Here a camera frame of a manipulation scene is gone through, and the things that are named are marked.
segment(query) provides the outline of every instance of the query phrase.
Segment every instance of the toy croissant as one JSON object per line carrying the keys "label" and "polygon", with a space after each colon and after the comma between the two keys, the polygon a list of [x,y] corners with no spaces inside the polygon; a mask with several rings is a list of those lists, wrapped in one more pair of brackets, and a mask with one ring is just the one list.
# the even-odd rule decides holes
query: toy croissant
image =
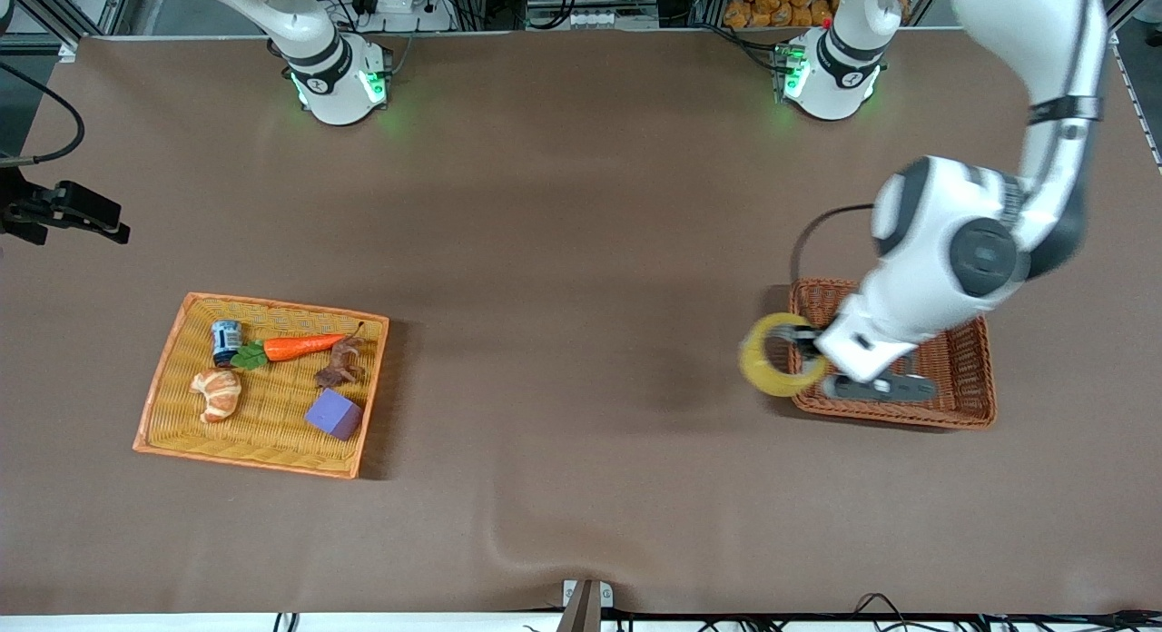
{"label": "toy croissant", "polygon": [[220,422],[238,408],[238,396],[242,395],[242,382],[234,372],[225,368],[207,368],[194,376],[189,383],[191,393],[200,393],[206,397],[206,411],[202,422]]}

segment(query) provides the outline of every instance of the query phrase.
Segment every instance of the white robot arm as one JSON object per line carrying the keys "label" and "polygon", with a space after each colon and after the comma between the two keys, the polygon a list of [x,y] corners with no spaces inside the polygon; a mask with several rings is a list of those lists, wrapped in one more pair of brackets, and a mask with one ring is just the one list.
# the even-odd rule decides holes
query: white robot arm
{"label": "white robot arm", "polygon": [[359,122],[387,101],[383,49],[339,33],[316,0],[218,0],[257,23],[290,65],[299,99],[320,122]]}
{"label": "white robot arm", "polygon": [[[878,267],[816,340],[858,382],[1059,267],[1084,234],[1109,36],[1102,0],[952,2],[973,40],[1028,89],[1019,175],[924,157],[883,186],[871,223]],[[896,0],[842,0],[830,31],[792,42],[809,65],[786,95],[819,119],[853,114],[897,27]]]}

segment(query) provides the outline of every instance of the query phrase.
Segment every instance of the brown tabletop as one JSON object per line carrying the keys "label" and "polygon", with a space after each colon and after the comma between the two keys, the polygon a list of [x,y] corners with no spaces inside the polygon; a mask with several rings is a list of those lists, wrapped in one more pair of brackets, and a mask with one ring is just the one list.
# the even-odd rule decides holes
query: brown tabletop
{"label": "brown tabletop", "polygon": [[[999,417],[798,414],[736,368],[794,236],[924,153],[1014,170],[1020,84],[901,34],[842,123],[710,34],[418,40],[328,128],[260,41],[85,41],[69,178],[132,242],[3,242],[0,611],[1107,611],[1162,594],[1162,178],[1117,71],[1085,250],[989,317]],[[45,102],[29,149],[71,131]],[[866,214],[806,275],[870,267]],[[130,451],[187,292],[394,317],[366,479]]]}

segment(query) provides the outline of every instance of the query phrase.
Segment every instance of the orange wicker tray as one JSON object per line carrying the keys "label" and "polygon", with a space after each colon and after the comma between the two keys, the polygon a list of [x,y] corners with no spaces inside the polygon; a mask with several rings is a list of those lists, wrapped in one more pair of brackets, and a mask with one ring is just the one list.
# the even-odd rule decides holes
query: orange wicker tray
{"label": "orange wicker tray", "polygon": [[[363,408],[357,435],[340,441],[304,419],[320,394],[315,372],[327,366],[328,353],[239,372],[242,397],[234,416],[215,424],[200,422],[206,401],[200,393],[189,392],[189,381],[200,371],[213,367],[210,325],[217,318],[241,322],[246,342],[279,335],[351,333],[361,322],[359,337],[366,343],[358,366],[364,368],[365,379],[336,388]],[[353,310],[211,293],[187,294],[153,372],[134,451],[345,480],[357,477],[388,324],[386,317]]]}
{"label": "orange wicker tray", "polygon": [[[854,292],[854,281],[804,279],[791,286],[790,310],[824,326],[834,317],[840,301]],[[806,306],[802,311],[801,302]],[[916,350],[914,372],[937,383],[937,397],[924,403],[838,401],[826,397],[818,385],[792,397],[805,412],[826,414],[899,424],[984,430],[997,417],[997,396],[989,358],[989,333],[984,318],[944,331]],[[802,371],[802,358],[791,353],[790,371]],[[903,371],[903,360],[892,367]]]}

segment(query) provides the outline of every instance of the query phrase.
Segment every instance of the brown toy animal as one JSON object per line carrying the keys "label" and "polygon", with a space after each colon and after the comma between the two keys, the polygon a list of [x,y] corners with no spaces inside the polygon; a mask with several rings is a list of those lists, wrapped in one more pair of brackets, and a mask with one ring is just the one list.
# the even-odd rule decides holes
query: brown toy animal
{"label": "brown toy animal", "polygon": [[364,339],[356,337],[358,331],[359,329],[356,329],[353,333],[346,335],[331,347],[331,361],[315,374],[315,385],[335,388],[344,382],[356,382],[363,376],[363,368],[354,364],[354,360],[359,359],[359,347],[364,343]]}

